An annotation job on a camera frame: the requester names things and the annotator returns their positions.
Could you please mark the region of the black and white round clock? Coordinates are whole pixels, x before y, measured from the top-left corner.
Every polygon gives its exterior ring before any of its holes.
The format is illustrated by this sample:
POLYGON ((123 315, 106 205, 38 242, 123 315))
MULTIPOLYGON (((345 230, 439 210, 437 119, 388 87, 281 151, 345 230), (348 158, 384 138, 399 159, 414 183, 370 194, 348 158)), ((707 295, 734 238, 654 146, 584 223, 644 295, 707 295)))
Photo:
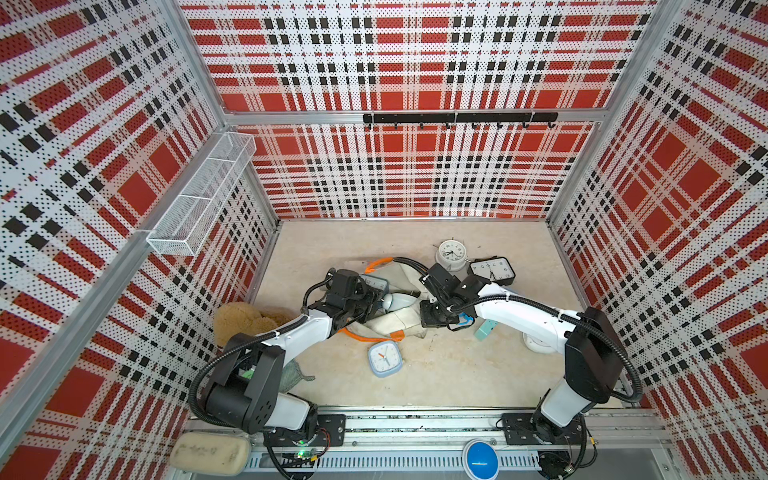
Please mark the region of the black and white round clock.
POLYGON ((455 239, 444 240, 437 246, 435 261, 449 272, 458 272, 468 262, 467 247, 455 239))

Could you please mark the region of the teal small clock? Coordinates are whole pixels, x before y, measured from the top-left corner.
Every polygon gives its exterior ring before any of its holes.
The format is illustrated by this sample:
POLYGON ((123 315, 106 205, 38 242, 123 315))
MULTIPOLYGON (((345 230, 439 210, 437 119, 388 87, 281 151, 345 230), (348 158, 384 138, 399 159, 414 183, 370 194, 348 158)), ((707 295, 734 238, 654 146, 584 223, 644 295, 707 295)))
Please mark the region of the teal small clock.
POLYGON ((484 341, 493 333, 497 325, 498 323, 494 320, 490 320, 490 319, 484 320, 475 331, 474 333, 475 338, 478 341, 484 341))

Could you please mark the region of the beige canvas bag orange handles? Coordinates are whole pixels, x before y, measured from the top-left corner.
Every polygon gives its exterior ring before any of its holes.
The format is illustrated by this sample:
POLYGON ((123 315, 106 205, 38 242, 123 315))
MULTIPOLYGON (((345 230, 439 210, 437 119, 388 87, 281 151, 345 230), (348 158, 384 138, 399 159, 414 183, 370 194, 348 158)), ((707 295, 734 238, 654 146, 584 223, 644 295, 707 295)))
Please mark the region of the beige canvas bag orange handles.
POLYGON ((400 342, 405 338, 427 336, 427 329, 421 323, 420 302, 432 297, 419 281, 421 274, 414 267, 387 258, 350 260, 344 267, 360 273, 366 281, 371 280, 373 286, 383 287, 384 293, 375 303, 371 319, 353 323, 342 333, 367 343, 400 342))

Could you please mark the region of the black rectangular alarm clock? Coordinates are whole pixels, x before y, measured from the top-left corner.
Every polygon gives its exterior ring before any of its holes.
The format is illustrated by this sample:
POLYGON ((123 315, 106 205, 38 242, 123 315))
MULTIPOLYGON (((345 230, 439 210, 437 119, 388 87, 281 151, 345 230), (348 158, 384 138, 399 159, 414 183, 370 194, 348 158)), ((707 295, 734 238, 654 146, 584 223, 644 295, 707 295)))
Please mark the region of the black rectangular alarm clock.
POLYGON ((500 286, 510 286, 516 279, 516 272, 510 261, 503 256, 476 259, 469 263, 468 273, 485 278, 500 286))

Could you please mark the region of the light blue square alarm clock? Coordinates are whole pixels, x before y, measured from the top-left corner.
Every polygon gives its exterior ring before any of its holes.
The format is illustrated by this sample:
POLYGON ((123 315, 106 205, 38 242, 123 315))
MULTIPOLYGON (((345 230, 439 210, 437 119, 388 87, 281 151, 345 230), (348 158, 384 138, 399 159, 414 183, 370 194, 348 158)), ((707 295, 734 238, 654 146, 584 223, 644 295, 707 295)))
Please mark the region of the light blue square alarm clock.
POLYGON ((372 373, 378 378, 386 378, 398 373, 404 361, 397 343, 393 340, 381 341, 368 349, 368 362, 372 373))

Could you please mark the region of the white oval clock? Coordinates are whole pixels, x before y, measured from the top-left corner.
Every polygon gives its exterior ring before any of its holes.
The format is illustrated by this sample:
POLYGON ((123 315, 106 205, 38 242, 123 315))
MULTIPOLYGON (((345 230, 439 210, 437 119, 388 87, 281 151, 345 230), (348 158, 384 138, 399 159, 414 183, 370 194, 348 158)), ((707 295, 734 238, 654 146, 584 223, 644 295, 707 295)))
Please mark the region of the white oval clock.
POLYGON ((556 339, 553 343, 548 343, 528 334, 523 334, 523 342, 530 351, 544 355, 561 353, 565 343, 563 339, 556 339))

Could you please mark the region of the blue round twin-bell alarm clock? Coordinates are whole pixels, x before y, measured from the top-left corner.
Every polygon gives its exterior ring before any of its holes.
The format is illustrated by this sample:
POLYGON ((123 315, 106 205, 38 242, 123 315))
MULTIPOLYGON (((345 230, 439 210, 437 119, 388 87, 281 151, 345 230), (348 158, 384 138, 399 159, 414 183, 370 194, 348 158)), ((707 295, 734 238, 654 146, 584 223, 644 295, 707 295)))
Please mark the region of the blue round twin-bell alarm clock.
POLYGON ((457 317, 456 323, 451 323, 447 326, 448 330, 451 332, 457 332, 461 330, 465 330, 467 328, 470 328, 475 323, 475 318, 466 314, 461 313, 457 317))

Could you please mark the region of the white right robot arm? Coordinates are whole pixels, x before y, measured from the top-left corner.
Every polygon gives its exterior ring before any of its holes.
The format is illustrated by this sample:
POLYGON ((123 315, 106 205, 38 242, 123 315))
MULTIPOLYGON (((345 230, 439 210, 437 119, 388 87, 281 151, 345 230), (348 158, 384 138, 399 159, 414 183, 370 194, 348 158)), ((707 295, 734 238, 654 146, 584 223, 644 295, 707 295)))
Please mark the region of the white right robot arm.
POLYGON ((513 328, 564 359, 562 378, 541 398, 526 427, 542 444, 554 444, 575 420, 615 398, 636 403, 644 395, 638 368, 607 316, 548 306, 474 274, 460 280, 439 264, 414 270, 430 295, 420 304, 428 326, 448 327, 467 314, 513 328))

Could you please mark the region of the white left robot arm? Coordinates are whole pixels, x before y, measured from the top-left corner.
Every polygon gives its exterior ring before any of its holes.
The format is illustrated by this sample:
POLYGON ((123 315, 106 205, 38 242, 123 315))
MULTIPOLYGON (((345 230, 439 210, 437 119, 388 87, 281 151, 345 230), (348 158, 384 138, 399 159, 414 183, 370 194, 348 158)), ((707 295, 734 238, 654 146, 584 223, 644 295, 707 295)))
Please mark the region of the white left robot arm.
POLYGON ((386 293, 356 272, 329 270, 307 289, 297 318, 267 333, 234 335, 199 370, 189 387, 191 412, 248 434, 284 431, 311 440, 319 431, 317 407, 280 391, 284 367, 349 325, 371 319, 386 293))

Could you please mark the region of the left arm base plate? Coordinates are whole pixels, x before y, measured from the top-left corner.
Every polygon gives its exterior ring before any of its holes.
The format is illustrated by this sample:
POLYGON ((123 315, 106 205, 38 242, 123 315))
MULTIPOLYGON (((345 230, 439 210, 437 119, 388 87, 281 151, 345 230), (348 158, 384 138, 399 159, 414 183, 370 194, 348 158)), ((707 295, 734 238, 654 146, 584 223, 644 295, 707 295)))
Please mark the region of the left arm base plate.
POLYGON ((298 431, 276 428, 264 434, 272 447, 340 447, 344 444, 347 417, 344 414, 311 416, 298 431))

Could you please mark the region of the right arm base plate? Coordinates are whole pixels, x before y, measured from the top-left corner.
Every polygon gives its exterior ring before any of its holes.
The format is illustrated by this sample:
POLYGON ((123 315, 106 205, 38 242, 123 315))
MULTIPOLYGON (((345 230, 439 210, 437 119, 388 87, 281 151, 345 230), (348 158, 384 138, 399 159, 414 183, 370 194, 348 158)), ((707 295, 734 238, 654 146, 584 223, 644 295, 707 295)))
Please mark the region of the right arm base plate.
POLYGON ((508 445, 579 445, 586 434, 579 418, 559 427, 536 412, 505 413, 500 426, 508 445))

